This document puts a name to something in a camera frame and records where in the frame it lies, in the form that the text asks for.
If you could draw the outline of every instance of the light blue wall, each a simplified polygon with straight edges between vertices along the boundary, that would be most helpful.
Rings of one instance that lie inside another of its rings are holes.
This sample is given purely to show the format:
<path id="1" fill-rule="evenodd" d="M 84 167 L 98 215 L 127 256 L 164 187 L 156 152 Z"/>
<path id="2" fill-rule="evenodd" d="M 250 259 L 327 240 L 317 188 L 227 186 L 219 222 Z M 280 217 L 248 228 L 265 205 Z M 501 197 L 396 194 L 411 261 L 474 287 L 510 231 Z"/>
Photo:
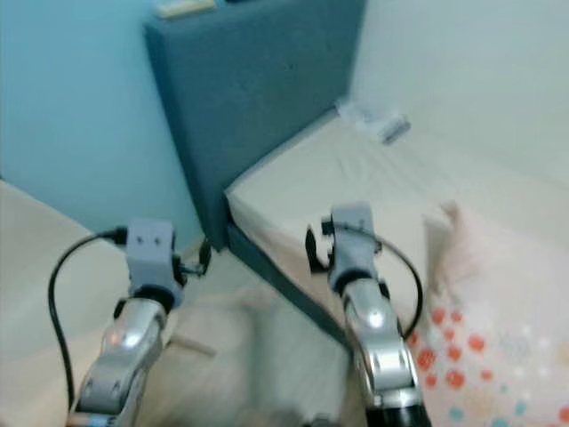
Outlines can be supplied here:
<path id="1" fill-rule="evenodd" d="M 1 0 L 4 178 L 92 230 L 201 235 L 142 37 L 149 0 Z"/>

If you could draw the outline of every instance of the gray headboard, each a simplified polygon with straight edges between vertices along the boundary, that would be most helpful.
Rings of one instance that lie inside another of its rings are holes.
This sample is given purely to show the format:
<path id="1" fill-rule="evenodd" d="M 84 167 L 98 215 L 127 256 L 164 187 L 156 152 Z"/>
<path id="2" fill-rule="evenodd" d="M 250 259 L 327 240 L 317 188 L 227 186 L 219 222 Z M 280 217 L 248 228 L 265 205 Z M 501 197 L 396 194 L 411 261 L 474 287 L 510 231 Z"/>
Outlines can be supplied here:
<path id="1" fill-rule="evenodd" d="M 205 235 L 226 245 L 231 182 L 348 89 L 365 0 L 250 0 L 146 25 Z"/>

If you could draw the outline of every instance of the upholstered headboard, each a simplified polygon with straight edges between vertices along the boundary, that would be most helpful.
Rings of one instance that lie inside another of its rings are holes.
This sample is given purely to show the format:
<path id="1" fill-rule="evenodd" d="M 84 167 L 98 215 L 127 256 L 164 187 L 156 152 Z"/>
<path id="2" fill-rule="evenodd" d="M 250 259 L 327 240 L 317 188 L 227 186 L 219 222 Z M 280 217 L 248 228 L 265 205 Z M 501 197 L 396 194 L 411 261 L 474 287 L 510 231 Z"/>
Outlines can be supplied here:
<path id="1" fill-rule="evenodd" d="M 146 37 L 204 229 L 226 245 L 224 190 L 348 89 L 365 0 L 250 0 Z"/>

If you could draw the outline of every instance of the black rubber grip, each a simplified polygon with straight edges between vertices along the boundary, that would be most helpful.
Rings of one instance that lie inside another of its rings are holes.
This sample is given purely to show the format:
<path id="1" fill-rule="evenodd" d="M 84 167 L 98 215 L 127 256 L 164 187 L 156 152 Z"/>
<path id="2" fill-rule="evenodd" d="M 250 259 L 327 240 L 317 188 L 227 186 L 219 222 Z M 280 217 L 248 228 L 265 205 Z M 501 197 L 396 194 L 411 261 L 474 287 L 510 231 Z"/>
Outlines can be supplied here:
<path id="1" fill-rule="evenodd" d="M 368 427 L 431 427 L 429 415 L 423 405 L 367 409 Z"/>

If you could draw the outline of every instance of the floor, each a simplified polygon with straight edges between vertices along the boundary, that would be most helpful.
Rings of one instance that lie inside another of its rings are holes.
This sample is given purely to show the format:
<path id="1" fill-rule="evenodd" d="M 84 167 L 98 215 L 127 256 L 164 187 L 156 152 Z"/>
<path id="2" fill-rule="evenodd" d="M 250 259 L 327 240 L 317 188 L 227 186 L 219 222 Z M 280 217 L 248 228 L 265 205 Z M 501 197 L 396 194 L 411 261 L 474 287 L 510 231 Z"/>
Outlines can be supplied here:
<path id="1" fill-rule="evenodd" d="M 137 425 L 285 427 L 318 414 L 365 425 L 344 350 L 231 253 L 191 280 L 178 315 L 176 341 L 205 351 L 163 353 Z"/>

